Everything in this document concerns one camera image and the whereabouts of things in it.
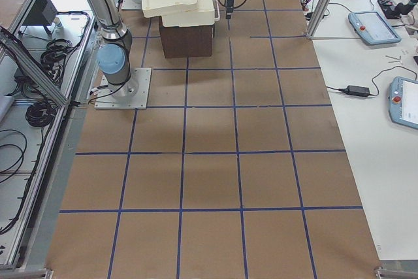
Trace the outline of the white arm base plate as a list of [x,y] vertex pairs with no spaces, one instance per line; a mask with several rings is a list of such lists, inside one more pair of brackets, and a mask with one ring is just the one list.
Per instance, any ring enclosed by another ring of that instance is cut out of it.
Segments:
[[131,68],[130,80],[116,93],[112,91],[118,89],[117,86],[109,85],[105,75],[102,75],[101,84],[108,85],[105,89],[100,89],[95,100],[96,110],[131,110],[147,109],[148,96],[152,68]]

